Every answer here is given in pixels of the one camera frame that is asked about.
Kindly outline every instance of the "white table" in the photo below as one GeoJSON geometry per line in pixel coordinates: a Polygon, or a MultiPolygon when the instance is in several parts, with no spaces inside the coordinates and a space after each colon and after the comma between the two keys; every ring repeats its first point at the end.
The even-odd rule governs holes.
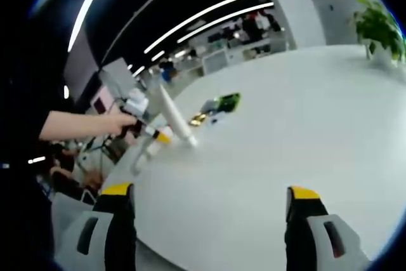
{"type": "Polygon", "coordinates": [[[195,149],[175,140],[147,163],[138,237],[186,270],[284,270],[286,188],[300,185],[375,257],[405,208],[406,86],[364,52],[279,53],[189,85],[176,99],[187,119],[215,96],[240,92],[240,105],[195,129],[195,149]]]}

